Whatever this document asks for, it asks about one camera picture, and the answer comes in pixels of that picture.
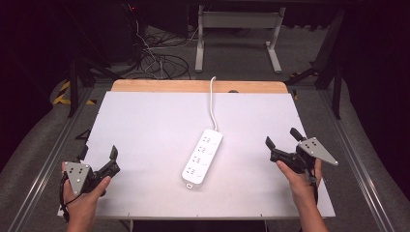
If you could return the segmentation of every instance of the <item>white power strip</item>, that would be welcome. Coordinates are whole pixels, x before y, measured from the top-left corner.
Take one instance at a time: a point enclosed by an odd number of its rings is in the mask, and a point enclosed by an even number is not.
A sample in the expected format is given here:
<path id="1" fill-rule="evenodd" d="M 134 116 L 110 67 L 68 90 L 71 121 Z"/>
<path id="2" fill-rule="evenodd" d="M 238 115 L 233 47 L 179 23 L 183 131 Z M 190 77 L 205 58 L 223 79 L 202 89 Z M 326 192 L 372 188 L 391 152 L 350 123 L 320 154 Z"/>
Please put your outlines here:
<path id="1" fill-rule="evenodd" d="M 222 138 L 223 134 L 216 130 L 203 132 L 182 172 L 182 178 L 188 189 L 202 185 Z"/>

